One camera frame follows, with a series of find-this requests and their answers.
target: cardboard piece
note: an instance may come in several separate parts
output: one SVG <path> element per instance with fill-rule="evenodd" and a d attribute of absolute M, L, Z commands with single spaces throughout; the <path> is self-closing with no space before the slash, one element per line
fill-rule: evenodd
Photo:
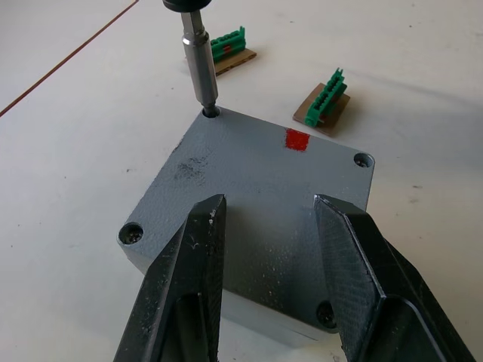
<path fill-rule="evenodd" d="M 315 101 L 315 98 L 324 90 L 325 84 L 320 83 L 312 93 L 302 102 L 299 109 L 294 113 L 294 121 L 300 122 L 301 124 L 305 124 L 305 116 L 307 111 L 309 110 L 310 105 Z M 344 108 L 346 108 L 347 103 L 349 102 L 350 97 L 347 94 L 343 94 L 342 97 L 337 101 L 334 110 L 332 111 L 331 115 L 327 117 L 324 123 L 317 123 L 315 127 L 311 127 L 317 130 L 320 133 L 327 134 L 330 136 L 335 128 L 337 121 L 341 113 L 343 112 Z"/>
<path fill-rule="evenodd" d="M 244 49 L 243 51 L 233 55 L 232 57 L 222 59 L 218 63 L 215 63 L 215 72 L 218 76 L 220 74 L 223 74 L 224 72 L 228 72 L 230 69 L 235 68 L 236 66 L 240 66 L 241 64 L 246 63 L 250 59 L 254 59 L 256 56 L 257 53 L 255 53 L 254 51 L 251 51 L 250 49 Z"/>

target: green terminal block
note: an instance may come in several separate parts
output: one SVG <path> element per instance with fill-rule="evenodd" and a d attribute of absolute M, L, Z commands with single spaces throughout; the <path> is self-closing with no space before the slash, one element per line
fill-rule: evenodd
<path fill-rule="evenodd" d="M 347 89 L 347 85 L 343 83 L 342 71 L 342 69 L 337 68 L 324 90 L 310 105 L 305 116 L 305 124 L 315 127 L 319 122 L 324 123 L 325 119 L 332 113 L 337 101 Z"/>
<path fill-rule="evenodd" d="M 211 41 L 211 53 L 213 53 L 213 61 L 219 62 L 223 58 L 235 55 L 245 49 L 247 42 L 245 41 L 245 28 L 240 26 L 240 30 L 231 32 Z"/>

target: screwdriver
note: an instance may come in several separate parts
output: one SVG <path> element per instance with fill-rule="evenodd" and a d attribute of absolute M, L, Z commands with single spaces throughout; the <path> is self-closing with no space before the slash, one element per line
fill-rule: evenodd
<path fill-rule="evenodd" d="M 163 0 L 166 8 L 181 13 L 184 35 L 183 45 L 196 99 L 203 106 L 203 114 L 214 118 L 219 114 L 216 107 L 218 88 L 211 53 L 210 36 L 205 31 L 200 10 L 211 0 Z"/>

